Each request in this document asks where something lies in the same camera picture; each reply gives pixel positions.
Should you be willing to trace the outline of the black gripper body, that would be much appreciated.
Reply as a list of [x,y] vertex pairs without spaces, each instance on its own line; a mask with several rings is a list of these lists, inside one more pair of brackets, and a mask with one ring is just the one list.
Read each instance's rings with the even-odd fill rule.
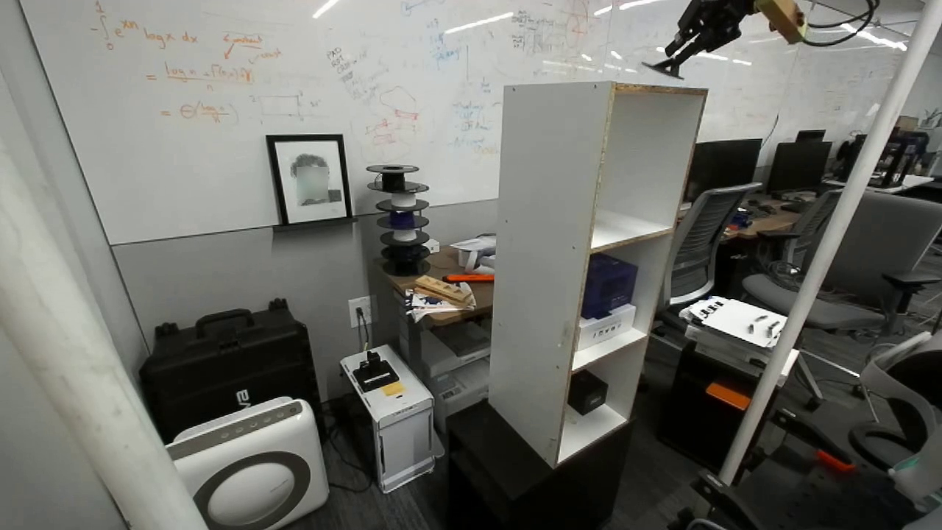
[[718,51],[742,36],[739,24],[753,11],[753,0],[689,0],[665,52],[686,61],[702,51]]

